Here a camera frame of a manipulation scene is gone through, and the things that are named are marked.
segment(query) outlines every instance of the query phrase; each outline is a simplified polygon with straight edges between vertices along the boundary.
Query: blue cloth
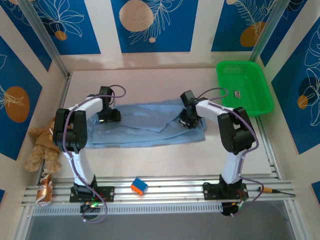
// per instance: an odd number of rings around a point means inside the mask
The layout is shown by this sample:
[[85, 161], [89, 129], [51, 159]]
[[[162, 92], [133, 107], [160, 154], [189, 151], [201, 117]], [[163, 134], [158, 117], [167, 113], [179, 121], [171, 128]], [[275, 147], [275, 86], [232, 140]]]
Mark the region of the blue cloth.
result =
[[121, 122], [100, 124], [97, 115], [87, 121], [89, 148], [151, 147], [204, 141], [207, 125], [204, 120], [197, 128], [179, 124], [184, 109], [180, 99], [146, 104], [121, 105]]

